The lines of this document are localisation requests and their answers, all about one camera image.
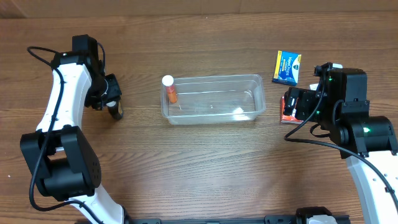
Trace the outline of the black tube white cap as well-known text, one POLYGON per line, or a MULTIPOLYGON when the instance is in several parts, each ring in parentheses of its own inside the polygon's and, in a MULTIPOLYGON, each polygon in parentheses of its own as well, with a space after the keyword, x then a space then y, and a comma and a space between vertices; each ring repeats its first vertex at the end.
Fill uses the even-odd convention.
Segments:
POLYGON ((123 118, 123 108, 120 101, 112 101, 106 104, 108 112, 115 120, 120 120, 123 118))

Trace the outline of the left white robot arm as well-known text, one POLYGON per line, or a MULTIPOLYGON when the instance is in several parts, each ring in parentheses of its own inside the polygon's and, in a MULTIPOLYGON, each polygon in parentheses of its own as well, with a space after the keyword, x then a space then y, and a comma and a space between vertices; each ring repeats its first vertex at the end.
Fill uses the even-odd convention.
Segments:
POLYGON ((47 109, 35 132, 21 137, 20 148, 32 178, 29 201, 41 212, 66 205, 78 209, 90 223, 131 223, 126 209, 101 184, 101 166, 84 136, 83 110, 107 108, 115 120, 123 117, 121 89, 114 74, 106 74, 103 46, 88 35, 72 38, 72 51, 54 51, 46 62, 53 74, 47 109))

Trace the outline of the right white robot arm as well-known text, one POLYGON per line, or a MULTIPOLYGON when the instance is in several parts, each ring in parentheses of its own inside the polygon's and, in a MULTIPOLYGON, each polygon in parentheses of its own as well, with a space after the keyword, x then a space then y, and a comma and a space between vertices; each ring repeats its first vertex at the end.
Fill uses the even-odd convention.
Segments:
POLYGON ((397 137, 385 116, 370 116, 366 72, 326 63, 315 67, 316 90, 291 87, 284 95, 285 115, 326 133, 307 144, 337 149, 359 195, 366 223, 397 223, 397 137))

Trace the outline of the orange tube white cap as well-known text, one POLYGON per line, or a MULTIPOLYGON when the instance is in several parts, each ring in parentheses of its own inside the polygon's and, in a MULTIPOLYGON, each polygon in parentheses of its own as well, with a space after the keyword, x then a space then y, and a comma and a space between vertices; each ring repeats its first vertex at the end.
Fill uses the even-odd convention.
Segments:
POLYGON ((169 101, 171 103, 176 103, 177 102, 177 92, 175 91, 173 76, 165 75, 162 78, 162 84, 165 87, 169 101))

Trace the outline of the red orange medicine box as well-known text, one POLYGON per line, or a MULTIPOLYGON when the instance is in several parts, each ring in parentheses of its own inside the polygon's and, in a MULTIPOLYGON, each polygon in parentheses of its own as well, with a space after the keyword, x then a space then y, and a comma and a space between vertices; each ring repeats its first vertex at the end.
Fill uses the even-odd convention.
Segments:
POLYGON ((285 115, 284 114, 284 96, 281 97, 280 99, 280 122, 281 123, 292 123, 292 124, 301 124, 303 121, 299 120, 295 117, 296 114, 296 109, 293 109, 293 112, 291 115, 285 115))

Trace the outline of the white medicine box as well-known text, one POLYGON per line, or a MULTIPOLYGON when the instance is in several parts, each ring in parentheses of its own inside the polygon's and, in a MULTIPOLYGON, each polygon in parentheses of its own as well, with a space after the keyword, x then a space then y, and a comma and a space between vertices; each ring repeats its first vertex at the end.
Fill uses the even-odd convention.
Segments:
POLYGON ((310 89, 311 90, 317 90, 318 89, 318 84, 317 83, 314 83, 314 84, 310 84, 310 89))

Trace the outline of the clear plastic container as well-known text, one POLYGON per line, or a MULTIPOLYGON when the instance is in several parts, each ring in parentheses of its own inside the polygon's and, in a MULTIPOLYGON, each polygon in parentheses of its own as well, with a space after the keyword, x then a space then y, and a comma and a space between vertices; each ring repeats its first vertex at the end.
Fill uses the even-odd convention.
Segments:
POLYGON ((177 101, 171 103, 161 85, 162 115, 173 125, 252 121, 266 110, 258 74, 174 78, 177 101))

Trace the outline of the blue yellow VapoDrops box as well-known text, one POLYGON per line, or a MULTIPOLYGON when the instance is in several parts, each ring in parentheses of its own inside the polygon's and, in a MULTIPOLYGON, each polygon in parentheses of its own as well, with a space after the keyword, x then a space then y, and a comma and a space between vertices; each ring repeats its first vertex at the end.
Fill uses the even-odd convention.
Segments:
POLYGON ((299 82, 301 59, 301 54, 279 50, 272 81, 284 85, 296 86, 299 82))

